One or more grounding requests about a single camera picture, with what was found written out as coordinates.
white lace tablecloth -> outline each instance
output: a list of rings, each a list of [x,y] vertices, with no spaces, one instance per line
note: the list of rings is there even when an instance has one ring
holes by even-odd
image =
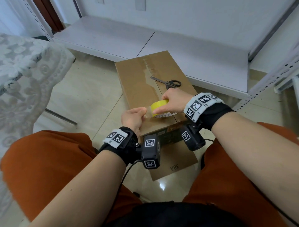
[[[60,44],[0,33],[0,159],[13,142],[32,134],[73,61]],[[11,201],[0,172],[0,217]]]

person's right hand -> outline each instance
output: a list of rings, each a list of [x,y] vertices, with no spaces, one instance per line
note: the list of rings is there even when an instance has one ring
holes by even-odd
[[[192,99],[193,95],[190,95],[179,88],[169,88],[163,95],[162,99],[169,99],[169,102],[155,109],[153,114],[161,113],[182,113],[186,104]]]

cardboard box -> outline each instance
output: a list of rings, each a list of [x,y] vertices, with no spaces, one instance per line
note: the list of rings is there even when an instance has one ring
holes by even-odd
[[[180,89],[197,94],[168,51],[116,62],[115,66],[130,109],[148,107],[161,100],[166,86],[151,79],[151,76],[163,81],[179,80],[182,83]],[[179,133],[179,128],[186,122],[185,114],[178,113],[165,118],[146,118],[142,124],[141,137],[157,133],[162,146],[161,166],[150,170],[153,180],[198,162]]]

tiled floor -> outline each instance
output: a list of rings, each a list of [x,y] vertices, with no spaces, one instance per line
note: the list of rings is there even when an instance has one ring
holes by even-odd
[[[120,127],[121,113],[127,109],[126,100],[113,62],[80,52],[73,54],[77,60],[63,81],[54,87],[48,108],[77,121],[78,127],[43,113],[34,131],[84,132],[90,136],[94,147],[99,148],[103,138],[112,129]],[[299,133],[298,125],[291,124],[297,122],[299,116],[292,92],[288,90],[278,95],[268,89],[239,113],[255,122],[289,126]],[[205,139],[215,138],[208,130],[202,130],[201,134]],[[205,147],[195,151],[198,159],[209,145],[207,141]],[[153,202],[179,202],[187,195],[199,171],[198,163],[153,182],[149,171],[138,163],[128,173],[124,185]],[[15,202],[0,219],[1,227],[25,227],[28,224]]]

